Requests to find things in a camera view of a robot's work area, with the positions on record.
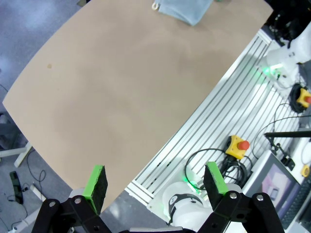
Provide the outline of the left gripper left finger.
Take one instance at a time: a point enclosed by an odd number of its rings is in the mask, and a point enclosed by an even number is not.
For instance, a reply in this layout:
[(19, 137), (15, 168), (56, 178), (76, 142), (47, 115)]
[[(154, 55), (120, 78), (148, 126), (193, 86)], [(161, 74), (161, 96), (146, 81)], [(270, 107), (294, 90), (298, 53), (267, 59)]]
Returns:
[(81, 195), (65, 202), (46, 199), (42, 203), (32, 232), (68, 233), (74, 227), (82, 227), (87, 233), (110, 233), (100, 218), (107, 188), (105, 167), (95, 165)]

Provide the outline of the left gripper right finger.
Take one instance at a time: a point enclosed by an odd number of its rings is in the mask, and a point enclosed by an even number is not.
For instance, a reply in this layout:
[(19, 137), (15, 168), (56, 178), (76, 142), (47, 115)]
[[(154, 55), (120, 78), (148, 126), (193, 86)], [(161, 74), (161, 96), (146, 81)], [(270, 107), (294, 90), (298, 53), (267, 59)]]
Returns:
[(231, 222), (241, 223), (248, 233), (284, 232), (270, 197), (229, 190), (215, 162), (206, 163), (203, 183), (213, 212), (199, 233), (223, 233)]

